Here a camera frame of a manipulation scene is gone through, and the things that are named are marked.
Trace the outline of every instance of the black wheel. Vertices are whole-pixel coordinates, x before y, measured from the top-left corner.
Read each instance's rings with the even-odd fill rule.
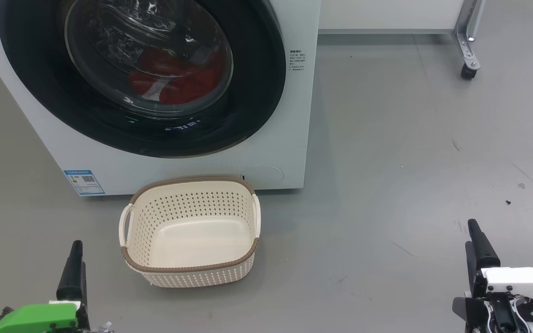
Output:
[[[476,76],[476,69],[470,69],[466,64],[462,67],[462,78],[464,80],[472,80]]]

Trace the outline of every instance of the blue and white sticker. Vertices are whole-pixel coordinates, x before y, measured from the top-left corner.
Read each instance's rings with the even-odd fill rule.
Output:
[[[91,170],[65,170],[64,172],[80,196],[105,194]]]

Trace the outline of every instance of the gray floor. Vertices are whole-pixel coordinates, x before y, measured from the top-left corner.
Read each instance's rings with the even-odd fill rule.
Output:
[[[127,267],[128,198],[78,197],[0,81],[0,309],[53,299],[81,239],[117,333],[460,332],[467,219],[533,266],[533,1],[487,2],[474,48],[465,82],[448,38],[322,37],[305,188],[260,195],[247,278],[196,290]]]

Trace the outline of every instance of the front-loading washing machine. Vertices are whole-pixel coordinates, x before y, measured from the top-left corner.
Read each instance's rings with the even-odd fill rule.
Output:
[[[80,195],[200,175],[301,188],[319,13],[319,0],[0,0],[0,76]]]

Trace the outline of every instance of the laundry basket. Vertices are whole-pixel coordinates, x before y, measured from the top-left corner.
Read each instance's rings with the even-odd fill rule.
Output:
[[[239,179],[162,181],[133,196],[118,234],[127,264],[155,286],[234,282],[254,263],[260,203],[250,185]]]

